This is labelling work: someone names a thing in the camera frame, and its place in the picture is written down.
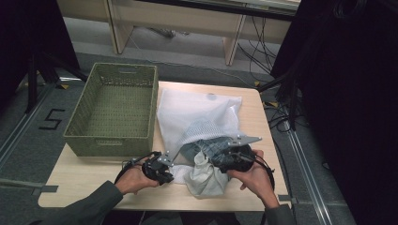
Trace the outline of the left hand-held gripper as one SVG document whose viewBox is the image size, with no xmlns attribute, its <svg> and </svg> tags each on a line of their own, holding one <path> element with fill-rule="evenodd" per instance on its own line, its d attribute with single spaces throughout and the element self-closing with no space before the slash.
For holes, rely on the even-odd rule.
<svg viewBox="0 0 398 225">
<path fill-rule="evenodd" d="M 169 169 L 175 165 L 174 161 L 178 154 L 179 152 L 171 153 L 169 150 L 164 153 L 153 151 L 148 156 L 145 156 L 145 161 L 142 165 L 144 175 L 151 180 L 157 181 L 160 186 L 172 182 L 174 177 Z"/>
</svg>

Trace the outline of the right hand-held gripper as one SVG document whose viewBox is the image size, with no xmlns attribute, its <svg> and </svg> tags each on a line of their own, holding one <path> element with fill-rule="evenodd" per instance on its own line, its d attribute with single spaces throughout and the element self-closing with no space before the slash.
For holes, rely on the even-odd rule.
<svg viewBox="0 0 398 225">
<path fill-rule="evenodd" d="M 212 164 L 222 173 L 229 170 L 248 171 L 256 160 L 256 154 L 250 147 L 251 143 L 261 141 L 261 137 L 237 135 L 226 142 L 226 146 L 212 157 Z"/>
</svg>

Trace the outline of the dark grey-blue garment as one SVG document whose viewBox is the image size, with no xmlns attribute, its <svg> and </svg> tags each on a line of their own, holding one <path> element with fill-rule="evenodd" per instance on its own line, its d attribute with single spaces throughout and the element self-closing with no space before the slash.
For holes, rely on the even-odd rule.
<svg viewBox="0 0 398 225">
<path fill-rule="evenodd" d="M 203 153 L 212 163 L 212 157 L 219 153 L 222 147 L 226 146 L 226 142 L 229 139 L 228 137 L 219 137 L 189 142 L 180 148 L 180 154 L 188 161 L 193 162 L 197 154 Z"/>
</svg>

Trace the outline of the light grey cloth garment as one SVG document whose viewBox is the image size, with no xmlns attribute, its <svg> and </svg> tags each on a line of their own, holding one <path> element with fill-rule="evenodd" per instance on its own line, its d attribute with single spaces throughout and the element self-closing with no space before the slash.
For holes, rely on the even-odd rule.
<svg viewBox="0 0 398 225">
<path fill-rule="evenodd" d="M 198 198 L 223 195 L 230 178 L 209 162 L 209 158 L 199 152 L 194 157 L 194 167 L 184 176 L 189 192 Z"/>
</svg>

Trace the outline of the white mesh laundry bag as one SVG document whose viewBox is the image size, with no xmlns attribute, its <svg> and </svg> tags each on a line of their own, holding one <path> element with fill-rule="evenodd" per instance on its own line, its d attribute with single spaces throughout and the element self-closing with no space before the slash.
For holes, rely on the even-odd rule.
<svg viewBox="0 0 398 225">
<path fill-rule="evenodd" d="M 241 134 L 238 119 L 241 101 L 241 97 L 172 89 L 162 91 L 157 117 L 164 149 L 179 152 L 174 161 L 178 182 L 186 185 L 184 176 L 194 167 L 194 161 L 190 162 L 180 154 L 184 144 Z"/>
</svg>

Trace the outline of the person's left hand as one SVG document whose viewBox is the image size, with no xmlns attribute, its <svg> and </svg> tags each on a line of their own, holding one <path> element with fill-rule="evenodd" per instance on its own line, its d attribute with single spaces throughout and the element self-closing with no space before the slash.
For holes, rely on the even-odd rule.
<svg viewBox="0 0 398 225">
<path fill-rule="evenodd" d="M 115 186 L 123 194 L 137 194 L 143 188 L 155 188 L 159 185 L 158 181 L 151 180 L 142 171 L 143 162 L 139 161 L 132 164 L 127 169 L 123 169 L 117 177 Z"/>
</svg>

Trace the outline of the person's right hand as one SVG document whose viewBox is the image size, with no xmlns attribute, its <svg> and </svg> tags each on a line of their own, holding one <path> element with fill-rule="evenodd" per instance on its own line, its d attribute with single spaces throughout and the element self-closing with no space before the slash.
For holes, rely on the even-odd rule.
<svg viewBox="0 0 398 225">
<path fill-rule="evenodd" d="M 266 209 L 273 209 L 280 206 L 268 173 L 260 164 L 254 162 L 253 166 L 246 172 L 229 170 L 227 174 L 241 181 L 242 185 L 240 189 L 248 188 L 262 201 Z"/>
</svg>

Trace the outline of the green woven basket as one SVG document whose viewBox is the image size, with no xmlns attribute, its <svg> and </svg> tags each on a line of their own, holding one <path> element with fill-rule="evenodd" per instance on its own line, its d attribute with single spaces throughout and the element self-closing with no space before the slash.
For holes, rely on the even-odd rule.
<svg viewBox="0 0 398 225">
<path fill-rule="evenodd" d="M 64 133 L 78 157 L 152 151 L 159 90 L 155 66 L 96 63 Z"/>
</svg>

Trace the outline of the black metal stand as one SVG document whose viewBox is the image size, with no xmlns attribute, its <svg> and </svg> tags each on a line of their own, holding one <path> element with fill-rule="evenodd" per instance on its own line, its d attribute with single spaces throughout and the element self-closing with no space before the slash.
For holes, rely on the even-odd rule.
<svg viewBox="0 0 398 225">
<path fill-rule="evenodd" d="M 284 75 L 274 79 L 271 82 L 262 84 L 256 88 L 259 93 L 262 93 L 271 87 L 279 85 L 279 89 L 275 94 L 278 101 L 288 104 L 288 118 L 287 122 L 291 130 L 296 130 L 295 118 L 296 118 L 296 108 L 298 105 L 298 85 L 297 85 L 297 75 L 295 72 L 288 71 Z"/>
<path fill-rule="evenodd" d="M 63 68 L 77 79 L 86 82 L 88 77 L 84 75 L 79 67 L 73 67 L 47 52 L 36 52 L 28 59 L 28 101 L 26 113 L 30 113 L 38 102 L 38 75 L 41 75 L 46 83 L 58 84 L 60 77 L 56 68 Z"/>
</svg>

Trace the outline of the black curtain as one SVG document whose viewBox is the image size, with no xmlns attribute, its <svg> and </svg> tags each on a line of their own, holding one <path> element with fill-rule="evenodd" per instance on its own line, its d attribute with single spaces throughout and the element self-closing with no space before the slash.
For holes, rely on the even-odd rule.
<svg viewBox="0 0 398 225">
<path fill-rule="evenodd" d="M 0 0 L 0 108 L 41 52 L 80 68 L 57 0 Z"/>
<path fill-rule="evenodd" d="M 398 225 L 398 0 L 301 0 L 272 74 L 292 67 L 302 105 L 357 225 Z"/>
</svg>

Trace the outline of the grey power strip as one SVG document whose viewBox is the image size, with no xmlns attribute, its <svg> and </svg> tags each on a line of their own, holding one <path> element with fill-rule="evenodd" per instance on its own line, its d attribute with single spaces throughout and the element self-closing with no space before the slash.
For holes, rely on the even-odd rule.
<svg viewBox="0 0 398 225">
<path fill-rule="evenodd" d="M 181 36 L 185 37 L 190 34 L 189 32 L 181 32 L 181 31 L 175 31 L 175 30 L 170 30 L 170 29 L 160 29 L 160 28 L 151 28 L 151 31 L 153 31 L 156 34 L 159 34 L 165 38 L 174 38 L 177 35 L 181 35 Z"/>
</svg>

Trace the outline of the light wooden desk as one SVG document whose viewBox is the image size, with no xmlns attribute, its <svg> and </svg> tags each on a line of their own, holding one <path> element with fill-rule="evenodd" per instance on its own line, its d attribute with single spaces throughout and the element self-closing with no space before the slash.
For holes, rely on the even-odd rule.
<svg viewBox="0 0 398 225">
<path fill-rule="evenodd" d="M 233 64 L 241 39 L 280 44 L 301 0 L 57 0 L 65 17 L 109 24 L 121 54 L 134 27 L 218 36 L 225 64 Z"/>
</svg>

